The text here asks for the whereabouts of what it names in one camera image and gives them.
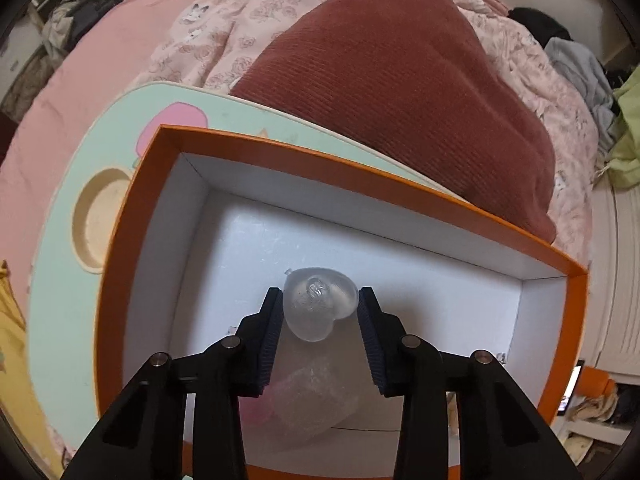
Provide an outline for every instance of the pink object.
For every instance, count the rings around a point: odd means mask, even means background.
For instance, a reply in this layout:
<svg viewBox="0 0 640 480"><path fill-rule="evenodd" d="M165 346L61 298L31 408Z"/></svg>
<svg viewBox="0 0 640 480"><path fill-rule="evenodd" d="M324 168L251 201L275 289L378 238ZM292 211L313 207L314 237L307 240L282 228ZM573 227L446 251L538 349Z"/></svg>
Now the pink object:
<svg viewBox="0 0 640 480"><path fill-rule="evenodd" d="M240 420L246 426L261 426L273 415L273 399L269 385L260 397L239 397Z"/></svg>
<svg viewBox="0 0 640 480"><path fill-rule="evenodd" d="M26 316L40 230L71 157L193 1L125 0L115 7L82 38L18 127L0 166L0 258L11 265Z"/></svg>
<svg viewBox="0 0 640 480"><path fill-rule="evenodd" d="M146 147L149 145L149 142L151 142L151 139L154 138L160 124L206 128L209 121L207 121L205 113L196 106L179 102L170 104L167 108L158 112L156 116L148 122L145 129L142 130L136 143L136 153L138 156L145 154Z"/></svg>

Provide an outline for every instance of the pillow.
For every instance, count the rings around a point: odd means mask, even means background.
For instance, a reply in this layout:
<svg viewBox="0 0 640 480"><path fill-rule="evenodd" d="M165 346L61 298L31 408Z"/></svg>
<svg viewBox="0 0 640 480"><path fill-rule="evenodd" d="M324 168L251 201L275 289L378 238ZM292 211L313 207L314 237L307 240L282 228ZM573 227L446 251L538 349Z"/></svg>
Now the pillow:
<svg viewBox="0 0 640 480"><path fill-rule="evenodd" d="M361 142L551 242L554 152L451 0L328 0L231 95Z"/></svg>

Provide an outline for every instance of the yellow cloth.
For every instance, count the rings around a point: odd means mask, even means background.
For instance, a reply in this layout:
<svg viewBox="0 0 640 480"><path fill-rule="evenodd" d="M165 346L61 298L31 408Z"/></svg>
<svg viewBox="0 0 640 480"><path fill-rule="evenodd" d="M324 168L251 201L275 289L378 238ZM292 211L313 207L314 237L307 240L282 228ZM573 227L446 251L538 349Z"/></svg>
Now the yellow cloth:
<svg viewBox="0 0 640 480"><path fill-rule="evenodd" d="M613 91L622 113L610 133L619 138L607 157L609 180L622 189L640 183L640 67Z"/></svg>
<svg viewBox="0 0 640 480"><path fill-rule="evenodd" d="M62 475L62 457L49 437L26 361L26 324L14 300L6 262L0 264L0 407L31 457L50 476Z"/></svg>

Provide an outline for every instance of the green cloth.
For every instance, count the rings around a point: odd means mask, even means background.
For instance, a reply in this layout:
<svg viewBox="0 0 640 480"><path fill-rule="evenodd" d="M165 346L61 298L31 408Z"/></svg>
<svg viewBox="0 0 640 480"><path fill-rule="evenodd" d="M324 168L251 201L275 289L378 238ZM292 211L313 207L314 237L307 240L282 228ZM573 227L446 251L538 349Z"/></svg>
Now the green cloth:
<svg viewBox="0 0 640 480"><path fill-rule="evenodd" d="M640 183L640 67L613 95L622 113L609 129L620 139L607 157L609 180L628 188Z"/></svg>

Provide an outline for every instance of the pink blanket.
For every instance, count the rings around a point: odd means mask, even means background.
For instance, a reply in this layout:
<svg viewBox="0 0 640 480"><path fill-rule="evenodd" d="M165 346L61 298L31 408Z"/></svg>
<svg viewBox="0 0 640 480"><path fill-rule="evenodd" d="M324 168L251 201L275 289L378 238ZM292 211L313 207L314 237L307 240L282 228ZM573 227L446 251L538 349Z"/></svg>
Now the pink blanket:
<svg viewBox="0 0 640 480"><path fill-rule="evenodd" d="M83 38L20 124L0 166L0 259L11 265L25 314L40 230L69 160L192 1L124 1Z"/></svg>

